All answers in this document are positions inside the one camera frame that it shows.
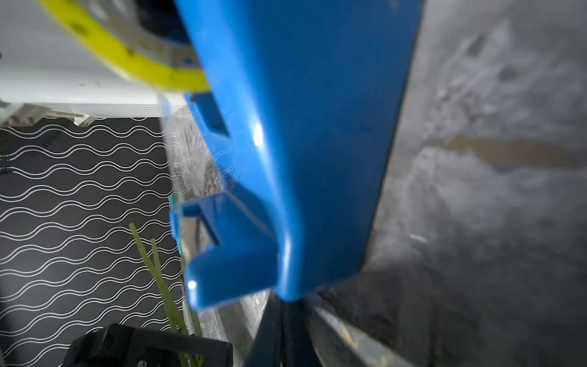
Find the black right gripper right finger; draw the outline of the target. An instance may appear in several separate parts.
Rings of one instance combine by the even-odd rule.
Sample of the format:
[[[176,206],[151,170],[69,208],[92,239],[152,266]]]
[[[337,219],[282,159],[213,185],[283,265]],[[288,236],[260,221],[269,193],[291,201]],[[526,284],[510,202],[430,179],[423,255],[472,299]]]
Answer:
[[[284,366],[321,366],[305,323],[301,301],[283,304]]]

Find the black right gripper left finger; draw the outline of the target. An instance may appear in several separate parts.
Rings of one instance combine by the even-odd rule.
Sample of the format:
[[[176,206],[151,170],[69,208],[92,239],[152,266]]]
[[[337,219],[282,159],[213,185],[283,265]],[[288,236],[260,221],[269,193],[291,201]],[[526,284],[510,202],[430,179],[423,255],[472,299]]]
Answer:
[[[276,367],[281,365],[282,301],[269,298],[255,337],[246,367]]]

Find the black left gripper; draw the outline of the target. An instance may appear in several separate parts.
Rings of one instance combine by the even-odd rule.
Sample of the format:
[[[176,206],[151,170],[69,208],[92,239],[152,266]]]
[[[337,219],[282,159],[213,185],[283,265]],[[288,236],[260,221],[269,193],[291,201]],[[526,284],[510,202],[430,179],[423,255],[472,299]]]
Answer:
[[[232,366],[228,342],[121,324],[72,342],[63,366]]]

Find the pink artificial flower bouquet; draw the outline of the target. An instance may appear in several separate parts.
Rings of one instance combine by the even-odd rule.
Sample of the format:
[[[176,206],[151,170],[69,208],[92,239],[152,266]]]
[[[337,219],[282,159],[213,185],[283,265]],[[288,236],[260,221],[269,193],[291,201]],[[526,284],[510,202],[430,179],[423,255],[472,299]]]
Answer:
[[[157,244],[154,239],[150,240],[151,243],[151,255],[148,255],[147,250],[142,242],[142,238],[134,223],[129,225],[131,234],[135,241],[135,244],[139,250],[140,256],[145,267],[148,269],[151,276],[154,278],[155,283],[163,301],[163,306],[168,317],[168,323],[170,331],[180,336],[198,336],[202,337],[203,332],[201,329],[200,321],[197,315],[192,311],[188,317],[188,321],[185,321],[183,313],[180,312],[176,305],[176,301],[172,297],[171,291],[168,284],[164,280],[161,260],[157,250]]]

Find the blue tape dispenser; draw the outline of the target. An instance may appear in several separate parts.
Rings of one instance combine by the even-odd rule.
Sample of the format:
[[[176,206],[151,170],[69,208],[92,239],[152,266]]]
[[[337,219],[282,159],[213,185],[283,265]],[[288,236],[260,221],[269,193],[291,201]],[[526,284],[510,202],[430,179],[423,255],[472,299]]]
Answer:
[[[173,1],[183,39],[128,23],[112,1],[45,1],[117,71],[184,93],[224,189],[172,209],[211,241],[186,264],[194,310],[272,289],[297,301],[354,275],[394,140],[422,1]]]

